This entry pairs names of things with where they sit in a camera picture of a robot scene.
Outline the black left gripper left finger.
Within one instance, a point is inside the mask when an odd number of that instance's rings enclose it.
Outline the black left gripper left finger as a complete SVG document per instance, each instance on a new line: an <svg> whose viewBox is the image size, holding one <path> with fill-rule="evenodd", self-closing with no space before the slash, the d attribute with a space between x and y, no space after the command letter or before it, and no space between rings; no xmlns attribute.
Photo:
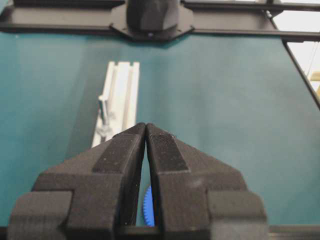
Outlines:
<svg viewBox="0 0 320 240"><path fill-rule="evenodd" d="M112 240L136 220L144 123L43 171L19 197L10 240Z"/></svg>

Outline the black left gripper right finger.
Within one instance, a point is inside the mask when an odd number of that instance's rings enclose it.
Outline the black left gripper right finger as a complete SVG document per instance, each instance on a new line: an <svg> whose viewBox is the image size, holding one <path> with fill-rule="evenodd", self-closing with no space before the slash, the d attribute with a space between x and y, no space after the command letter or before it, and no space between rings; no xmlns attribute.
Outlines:
<svg viewBox="0 0 320 240"><path fill-rule="evenodd" d="M264 203L239 170L151 123L146 144L155 222L164 239L268 239Z"/></svg>

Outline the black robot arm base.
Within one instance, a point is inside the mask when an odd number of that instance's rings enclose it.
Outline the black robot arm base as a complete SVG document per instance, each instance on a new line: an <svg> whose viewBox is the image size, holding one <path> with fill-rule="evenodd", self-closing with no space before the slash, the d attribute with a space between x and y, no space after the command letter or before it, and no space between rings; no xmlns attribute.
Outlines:
<svg viewBox="0 0 320 240"><path fill-rule="evenodd" d="M111 10L110 28L137 42L168 42L195 29L194 14L179 0L127 0Z"/></svg>

